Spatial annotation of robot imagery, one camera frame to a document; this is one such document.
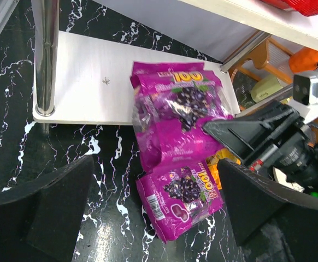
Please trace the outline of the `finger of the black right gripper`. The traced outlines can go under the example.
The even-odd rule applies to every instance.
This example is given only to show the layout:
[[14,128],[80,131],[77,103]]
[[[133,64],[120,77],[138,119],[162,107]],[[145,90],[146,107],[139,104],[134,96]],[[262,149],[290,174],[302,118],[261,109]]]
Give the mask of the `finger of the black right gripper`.
[[298,111],[280,102],[233,120],[214,120],[203,125],[209,134],[241,161],[255,161],[267,148],[277,148],[293,133]]

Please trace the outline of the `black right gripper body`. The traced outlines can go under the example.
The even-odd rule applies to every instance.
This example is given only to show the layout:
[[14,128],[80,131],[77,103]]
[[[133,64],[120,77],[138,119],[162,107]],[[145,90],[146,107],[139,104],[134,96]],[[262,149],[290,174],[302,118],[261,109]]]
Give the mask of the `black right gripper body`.
[[301,131],[266,137],[247,157],[246,166],[252,171],[274,167],[304,188],[318,187],[318,154]]

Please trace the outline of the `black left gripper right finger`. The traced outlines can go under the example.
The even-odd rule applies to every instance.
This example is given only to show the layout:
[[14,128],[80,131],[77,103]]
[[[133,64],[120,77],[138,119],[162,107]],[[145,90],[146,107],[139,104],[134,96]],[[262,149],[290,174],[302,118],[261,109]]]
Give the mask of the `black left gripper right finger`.
[[246,261],[318,261],[318,198],[223,159],[217,165]]

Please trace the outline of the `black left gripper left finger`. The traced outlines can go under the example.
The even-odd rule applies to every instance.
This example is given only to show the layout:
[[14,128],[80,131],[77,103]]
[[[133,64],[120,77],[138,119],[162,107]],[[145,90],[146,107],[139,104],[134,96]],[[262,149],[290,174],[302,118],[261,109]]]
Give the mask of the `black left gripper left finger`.
[[0,261],[71,261],[92,156],[0,193]]

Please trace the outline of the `purple candy bag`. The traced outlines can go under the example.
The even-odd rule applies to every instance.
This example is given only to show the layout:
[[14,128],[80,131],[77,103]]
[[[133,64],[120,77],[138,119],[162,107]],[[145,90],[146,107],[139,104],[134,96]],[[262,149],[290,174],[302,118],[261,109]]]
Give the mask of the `purple candy bag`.
[[231,120],[221,80],[203,62],[134,62],[132,123],[146,172],[179,168],[223,148],[203,130],[213,120]]
[[164,243],[175,241],[223,207],[206,161],[146,174],[136,186],[155,233]]

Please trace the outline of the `large red candy bag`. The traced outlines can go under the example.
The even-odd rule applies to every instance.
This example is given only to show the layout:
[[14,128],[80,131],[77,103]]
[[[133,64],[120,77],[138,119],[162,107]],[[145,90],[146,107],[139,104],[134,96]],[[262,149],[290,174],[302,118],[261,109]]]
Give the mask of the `large red candy bag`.
[[318,15],[318,0],[261,0],[284,11],[296,11],[303,16]]

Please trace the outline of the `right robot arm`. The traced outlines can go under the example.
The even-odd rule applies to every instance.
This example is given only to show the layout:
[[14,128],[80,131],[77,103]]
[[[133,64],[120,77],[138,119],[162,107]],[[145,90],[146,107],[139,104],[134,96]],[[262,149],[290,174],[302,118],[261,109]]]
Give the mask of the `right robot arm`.
[[293,107],[272,102],[251,115],[207,122],[203,130],[249,170],[276,168],[287,182],[318,194],[318,143],[308,145],[310,126]]

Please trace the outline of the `yellow mango candy bag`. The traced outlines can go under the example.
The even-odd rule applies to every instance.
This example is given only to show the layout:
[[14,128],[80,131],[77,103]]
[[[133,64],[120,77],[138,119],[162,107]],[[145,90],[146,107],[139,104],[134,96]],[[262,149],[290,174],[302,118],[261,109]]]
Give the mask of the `yellow mango candy bag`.
[[223,149],[217,151],[213,156],[207,158],[208,168],[209,168],[219,190],[222,189],[222,185],[221,185],[221,181],[220,181],[220,177],[219,177],[219,172],[217,169],[217,164],[218,164],[219,160],[222,160],[225,158],[232,160],[237,164],[241,164],[241,161],[232,152],[230,152],[226,148],[223,148]]

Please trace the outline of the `white two-tier shelf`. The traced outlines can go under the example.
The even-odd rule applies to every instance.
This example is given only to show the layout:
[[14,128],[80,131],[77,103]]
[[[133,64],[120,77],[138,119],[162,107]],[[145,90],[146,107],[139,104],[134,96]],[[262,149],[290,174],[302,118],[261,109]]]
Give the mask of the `white two-tier shelf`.
[[[190,62],[189,57],[116,43],[59,29],[59,2],[33,1],[36,25],[33,118],[38,123],[129,125],[135,61]],[[211,39],[230,20],[318,50],[318,15],[306,17],[261,1],[141,1],[140,17],[163,15],[174,32]]]

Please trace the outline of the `wooden cup rack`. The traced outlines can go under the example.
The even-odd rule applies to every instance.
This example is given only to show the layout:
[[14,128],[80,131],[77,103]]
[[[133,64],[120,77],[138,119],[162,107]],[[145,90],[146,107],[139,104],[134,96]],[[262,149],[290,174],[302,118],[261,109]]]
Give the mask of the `wooden cup rack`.
[[241,111],[256,104],[250,91],[268,75],[274,75],[288,85],[293,82],[294,73],[288,61],[301,49],[291,51],[275,39],[269,38],[228,71]]

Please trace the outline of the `green mug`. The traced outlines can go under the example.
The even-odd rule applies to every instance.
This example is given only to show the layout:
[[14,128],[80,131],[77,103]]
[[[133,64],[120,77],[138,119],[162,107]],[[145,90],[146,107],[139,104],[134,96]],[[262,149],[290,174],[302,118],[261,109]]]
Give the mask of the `green mug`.
[[256,103],[268,98],[288,84],[274,75],[268,75],[259,81],[250,91],[252,100]]

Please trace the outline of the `orange mug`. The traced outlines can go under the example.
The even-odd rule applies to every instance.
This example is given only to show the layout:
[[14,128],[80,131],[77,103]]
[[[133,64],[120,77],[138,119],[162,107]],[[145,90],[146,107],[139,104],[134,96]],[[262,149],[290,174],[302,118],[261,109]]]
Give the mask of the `orange mug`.
[[289,58],[288,64],[294,74],[306,70],[315,70],[318,68],[318,51],[303,47]]

